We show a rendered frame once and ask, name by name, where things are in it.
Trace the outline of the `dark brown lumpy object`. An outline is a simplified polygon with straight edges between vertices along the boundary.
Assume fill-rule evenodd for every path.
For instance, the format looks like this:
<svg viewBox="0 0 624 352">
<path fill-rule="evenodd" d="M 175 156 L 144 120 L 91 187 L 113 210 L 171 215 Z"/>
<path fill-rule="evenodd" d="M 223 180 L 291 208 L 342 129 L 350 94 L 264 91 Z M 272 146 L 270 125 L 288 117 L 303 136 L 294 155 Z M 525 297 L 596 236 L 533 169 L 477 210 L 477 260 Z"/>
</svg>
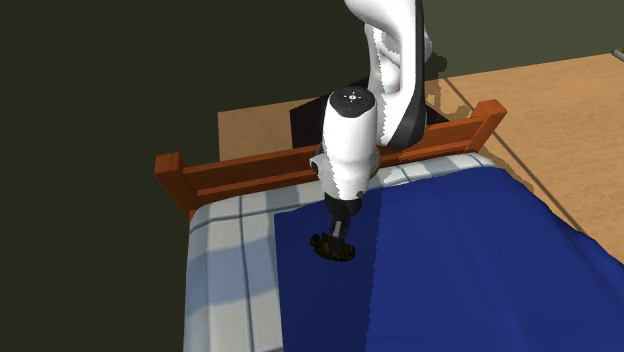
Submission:
<svg viewBox="0 0 624 352">
<path fill-rule="evenodd" d="M 323 259 L 348 262 L 355 257 L 355 248 L 342 239 L 328 234 L 315 234 L 310 239 L 314 252 Z"/>
</svg>

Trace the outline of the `wooden bed with checked sheet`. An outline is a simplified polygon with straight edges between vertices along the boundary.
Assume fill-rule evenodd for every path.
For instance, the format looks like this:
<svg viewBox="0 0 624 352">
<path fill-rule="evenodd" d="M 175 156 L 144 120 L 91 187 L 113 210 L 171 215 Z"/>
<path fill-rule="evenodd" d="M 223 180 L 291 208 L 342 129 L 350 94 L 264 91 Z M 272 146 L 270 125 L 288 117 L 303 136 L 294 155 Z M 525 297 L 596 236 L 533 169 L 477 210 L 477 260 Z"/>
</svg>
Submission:
<svg viewBox="0 0 624 352">
<path fill-rule="evenodd" d="M 363 203 L 372 190 L 498 168 L 477 148 L 505 113 L 484 101 L 466 119 L 429 126 L 410 148 L 379 147 Z M 319 153 L 312 146 L 193 167 L 177 153 L 157 158 L 155 175 L 190 220 L 183 352 L 284 352 L 275 218 L 324 205 L 310 165 Z M 316 234 L 353 246 L 347 236 L 357 214 L 340 223 L 329 213 L 328 228 Z"/>
</svg>

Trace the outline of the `blue blanket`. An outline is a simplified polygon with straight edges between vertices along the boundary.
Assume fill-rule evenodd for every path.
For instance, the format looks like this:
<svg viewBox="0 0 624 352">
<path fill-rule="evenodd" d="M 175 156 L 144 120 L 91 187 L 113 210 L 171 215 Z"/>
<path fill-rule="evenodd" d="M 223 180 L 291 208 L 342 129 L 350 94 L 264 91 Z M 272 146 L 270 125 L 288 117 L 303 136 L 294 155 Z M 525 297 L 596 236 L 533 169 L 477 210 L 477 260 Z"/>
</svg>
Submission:
<svg viewBox="0 0 624 352">
<path fill-rule="evenodd" d="M 367 193 L 349 262 L 278 214 L 284 352 L 624 352 L 624 264 L 499 168 Z"/>
</svg>

